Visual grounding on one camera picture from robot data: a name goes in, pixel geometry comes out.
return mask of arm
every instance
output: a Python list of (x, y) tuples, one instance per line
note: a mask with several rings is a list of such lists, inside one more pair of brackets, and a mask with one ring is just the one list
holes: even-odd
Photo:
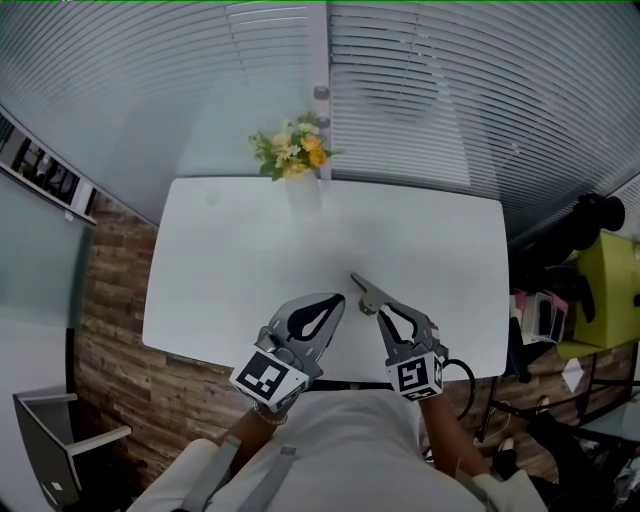
[(242, 418), (234, 423), (223, 436), (214, 441), (218, 446), (221, 446), (226, 436), (233, 436), (242, 442), (238, 453), (236, 453), (236, 456), (231, 463), (230, 469), (232, 477), (235, 476), (265, 444), (267, 444), (273, 436), (273, 433), (278, 428), (278, 425), (273, 425), (264, 418), (267, 418), (272, 422), (281, 420), (284, 415), (287, 414), (287, 411), (291, 408), (294, 402), (295, 400), (277, 413), (268, 411), (266, 408), (262, 408), (260, 410), (260, 414), (258, 414), (253, 409), (250, 409)]
[(442, 395), (419, 402), (436, 469), (455, 477), (456, 470), (474, 477), (489, 474), (489, 466), (464, 431)]

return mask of bracelet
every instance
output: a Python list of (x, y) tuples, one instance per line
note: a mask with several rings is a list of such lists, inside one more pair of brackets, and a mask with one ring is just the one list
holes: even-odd
[(251, 405), (251, 409), (253, 409), (253, 411), (260, 416), (264, 421), (266, 421), (269, 425), (274, 425), (276, 427), (279, 427), (280, 425), (284, 425), (287, 420), (289, 419), (289, 415), (285, 414), (282, 418), (280, 418), (279, 420), (271, 420), (269, 418), (267, 418), (266, 416), (264, 416), (261, 412), (260, 412), (260, 407), (261, 404), (259, 404), (258, 402), (253, 402), (253, 404)]

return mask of black cable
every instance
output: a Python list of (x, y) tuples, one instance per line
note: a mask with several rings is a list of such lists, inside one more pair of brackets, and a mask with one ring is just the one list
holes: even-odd
[[(458, 421), (460, 421), (471, 410), (471, 407), (473, 406), (473, 402), (476, 399), (476, 378), (473, 375), (471, 368), (469, 368), (469, 365), (464, 361), (460, 361), (460, 359), (447, 359), (442, 365), (442, 369), (444, 370), (449, 365), (459, 366), (464, 370), (464, 372), (467, 374), (467, 377), (469, 378), (469, 398), (467, 399), (467, 406), (458, 416)], [(425, 458), (425, 461), (427, 462), (431, 462), (429, 461), (429, 457), (431, 456), (428, 455), (430, 451), (431, 451), (431, 446), (427, 446), (425, 450), (422, 452), (422, 455)]]

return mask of white flower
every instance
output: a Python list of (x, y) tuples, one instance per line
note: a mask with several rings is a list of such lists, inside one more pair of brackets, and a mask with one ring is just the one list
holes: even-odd
[(314, 135), (318, 135), (318, 133), (320, 133), (320, 128), (312, 125), (311, 123), (300, 123), (298, 125), (298, 130), (302, 133), (312, 133)]
[(278, 152), (280, 152), (281, 149), (288, 147), (289, 142), (291, 142), (291, 134), (285, 132), (281, 132), (271, 139), (271, 143), (276, 147)]
[(300, 146), (280, 146), (278, 149), (278, 156), (276, 157), (276, 167), (282, 167), (282, 164), (289, 160), (294, 155), (300, 152)]

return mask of white shirt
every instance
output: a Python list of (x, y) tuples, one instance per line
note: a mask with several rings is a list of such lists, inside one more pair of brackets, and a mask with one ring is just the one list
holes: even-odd
[(235, 512), (281, 447), (290, 446), (296, 459), (269, 511), (485, 511), (461, 484), (424, 462), (418, 421), (418, 406), (392, 391), (304, 393), (288, 422), (206, 510)]

